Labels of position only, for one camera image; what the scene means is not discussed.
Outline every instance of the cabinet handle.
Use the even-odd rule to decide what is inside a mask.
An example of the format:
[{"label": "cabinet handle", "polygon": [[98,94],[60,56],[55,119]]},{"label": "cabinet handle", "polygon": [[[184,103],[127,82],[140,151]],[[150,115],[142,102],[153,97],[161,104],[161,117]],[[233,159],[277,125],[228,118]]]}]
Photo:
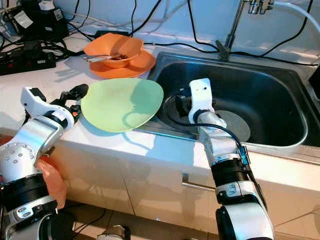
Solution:
[{"label": "cabinet handle", "polygon": [[193,188],[193,189],[205,190],[205,191],[210,191],[210,192],[216,191],[215,187],[204,186],[204,185],[189,182],[189,174],[185,173],[185,172],[182,174],[182,183],[181,184],[182,184],[182,186]]}]

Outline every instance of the white countertop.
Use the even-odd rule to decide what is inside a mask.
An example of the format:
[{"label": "white countertop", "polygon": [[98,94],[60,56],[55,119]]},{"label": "white countertop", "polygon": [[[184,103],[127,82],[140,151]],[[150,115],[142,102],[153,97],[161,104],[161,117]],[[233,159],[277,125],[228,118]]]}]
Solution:
[{"label": "white countertop", "polygon": [[[77,51],[83,48],[86,42],[75,38],[68,39],[67,44],[72,50]],[[145,49],[154,55],[157,55],[160,50],[177,51],[175,48],[154,48],[153,46]],[[184,48],[180,48],[179,53],[217,58],[215,54],[208,55]],[[293,69],[304,80],[307,88],[310,86],[306,80],[315,70],[314,67],[292,66],[271,60],[240,56],[232,56],[231,61]],[[148,74],[147,72],[140,77],[147,78]],[[58,62],[56,68],[0,76],[0,134],[14,135],[22,125],[25,118],[25,111],[20,103],[23,87],[39,88],[46,96],[47,102],[51,102],[58,98],[62,91],[68,91],[79,84],[90,85],[100,80],[103,78],[91,73],[88,63],[80,57],[70,57]],[[186,169],[195,168],[199,172],[210,173],[204,147],[199,142],[134,130],[119,134],[108,133],[95,128],[83,117],[63,135],[59,143],[117,158],[143,157],[146,161],[150,158],[165,161],[166,166],[185,166]],[[249,156],[257,180],[320,191],[320,166],[318,165],[255,152],[250,152]]]}]

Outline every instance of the white wall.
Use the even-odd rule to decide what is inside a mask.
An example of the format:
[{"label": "white wall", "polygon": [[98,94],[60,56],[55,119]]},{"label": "white wall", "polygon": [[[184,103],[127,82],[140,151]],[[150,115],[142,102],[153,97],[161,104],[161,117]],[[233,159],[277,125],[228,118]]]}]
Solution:
[{"label": "white wall", "polygon": [[[77,0],[54,1],[56,6],[71,12],[74,11],[77,2]],[[185,2],[185,0],[162,0],[162,3],[160,3],[158,9],[152,16],[153,20],[163,17],[167,1],[169,11],[179,3]],[[299,5],[305,10],[309,4],[309,0],[276,1],[290,2]],[[88,2],[89,0],[80,0],[78,13],[87,13]],[[134,19],[145,19],[156,2],[157,0],[137,0]],[[198,38],[200,40],[209,40],[213,43],[217,39],[224,41],[232,26],[238,3],[239,0],[192,0],[191,5]],[[133,7],[134,0],[91,0],[90,15],[121,24],[130,21]],[[304,17],[299,13],[279,6],[275,6],[274,9],[268,11],[266,15],[251,15],[247,14],[247,11],[248,4],[246,4],[244,14],[238,26],[234,50],[247,49],[252,53],[264,52],[265,50],[263,49],[268,49],[274,44],[297,33],[304,20]],[[320,0],[313,1],[311,14],[320,22]],[[75,20],[81,21],[83,18],[76,18]],[[148,23],[141,29],[141,32],[151,31],[158,25],[159,23]],[[172,18],[166,21],[156,33],[170,36],[192,37],[187,4],[180,8]],[[136,36],[144,37],[145,42],[150,40],[159,41],[158,38],[150,38],[147,34],[137,34]],[[174,37],[163,40],[163,42],[166,43],[176,41],[177,39]],[[298,39],[280,47],[279,50],[317,55],[320,50],[320,35],[311,24],[307,24],[303,34]]]}]

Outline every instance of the orange bowl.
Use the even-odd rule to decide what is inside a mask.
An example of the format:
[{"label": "orange bowl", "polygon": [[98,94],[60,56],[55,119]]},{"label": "orange bowl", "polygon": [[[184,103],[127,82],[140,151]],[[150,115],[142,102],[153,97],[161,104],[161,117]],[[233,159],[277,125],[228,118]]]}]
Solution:
[{"label": "orange bowl", "polygon": [[123,68],[129,61],[138,56],[143,48],[144,42],[138,38],[128,37],[120,34],[107,33],[90,42],[84,48],[88,56],[92,55],[126,55],[127,58],[119,60],[106,59],[101,61],[110,68]]}]

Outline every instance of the orange plate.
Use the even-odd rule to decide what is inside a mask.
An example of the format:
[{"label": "orange plate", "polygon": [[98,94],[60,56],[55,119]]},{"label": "orange plate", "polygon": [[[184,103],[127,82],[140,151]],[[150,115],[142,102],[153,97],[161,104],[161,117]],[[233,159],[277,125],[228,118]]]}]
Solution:
[{"label": "orange plate", "polygon": [[102,62],[91,62],[90,70],[103,78],[119,79],[133,78],[149,71],[156,64],[156,58],[145,50],[130,60],[130,63],[122,68],[112,68]]}]

